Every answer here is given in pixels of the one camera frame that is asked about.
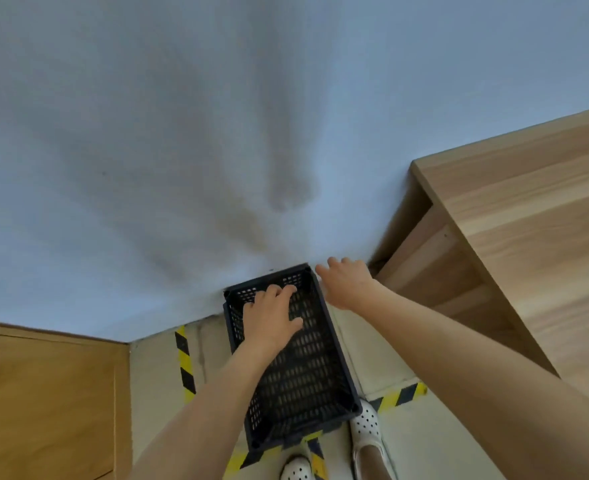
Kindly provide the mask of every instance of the finger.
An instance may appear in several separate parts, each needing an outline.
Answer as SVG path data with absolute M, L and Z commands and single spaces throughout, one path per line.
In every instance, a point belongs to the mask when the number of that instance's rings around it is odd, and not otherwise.
M 279 285 L 270 285 L 270 286 L 267 287 L 266 297 L 267 296 L 271 296 L 272 298 L 274 298 L 279 293 L 281 293 L 281 286 L 279 286 Z
M 290 297 L 296 293 L 296 286 L 294 285 L 286 285 L 283 287 L 283 291 L 279 296 L 282 296 L 286 300 L 290 300 Z
M 292 334 L 294 335 L 300 329 L 303 328 L 303 318 L 297 317 L 290 322 L 290 329 L 292 330 Z
M 330 272 L 330 270 L 327 267 L 323 266 L 322 264 L 316 265 L 314 267 L 314 270 L 321 277 L 321 279 L 323 279 L 323 277 L 326 275 L 326 273 Z

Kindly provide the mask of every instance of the floor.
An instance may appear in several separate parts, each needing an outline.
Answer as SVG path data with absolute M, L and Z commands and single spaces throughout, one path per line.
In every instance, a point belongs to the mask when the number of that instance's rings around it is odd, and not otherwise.
M 396 352 L 364 320 L 330 307 L 338 339 L 359 394 L 372 401 L 417 381 Z M 196 390 L 230 357 L 222 315 L 186 326 Z M 174 330 L 132 343 L 132 446 L 134 460 L 184 403 Z M 380 414 L 386 450 L 399 480 L 501 480 L 503 476 L 461 423 L 430 391 Z M 319 439 L 329 480 L 352 480 L 346 425 Z M 247 451 L 244 433 L 236 451 Z M 227 477 L 276 479 L 295 449 L 272 455 Z

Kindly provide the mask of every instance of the light blue wall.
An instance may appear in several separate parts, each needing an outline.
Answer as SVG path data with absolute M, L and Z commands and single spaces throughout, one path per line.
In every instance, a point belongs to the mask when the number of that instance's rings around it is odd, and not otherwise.
M 0 321 L 367 259 L 412 159 L 588 108 L 589 0 L 0 0 Z

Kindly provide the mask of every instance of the foot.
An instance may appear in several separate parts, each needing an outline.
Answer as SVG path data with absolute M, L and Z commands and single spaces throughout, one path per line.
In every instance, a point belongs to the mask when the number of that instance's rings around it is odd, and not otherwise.
M 314 480 L 310 461 L 304 456 L 291 458 L 281 471 L 281 480 Z
M 352 434 L 352 461 L 354 464 L 354 476 L 356 480 L 363 480 L 362 463 L 363 457 L 366 456 L 361 453 L 367 453 L 368 463 L 379 463 L 381 468 L 377 470 L 387 471 L 391 480 L 395 480 L 396 476 L 390 464 L 388 454 L 383 447 L 381 438 L 381 429 L 379 428 L 379 415 L 370 403 L 361 400 L 363 412 L 361 416 L 350 420 L 350 433 Z

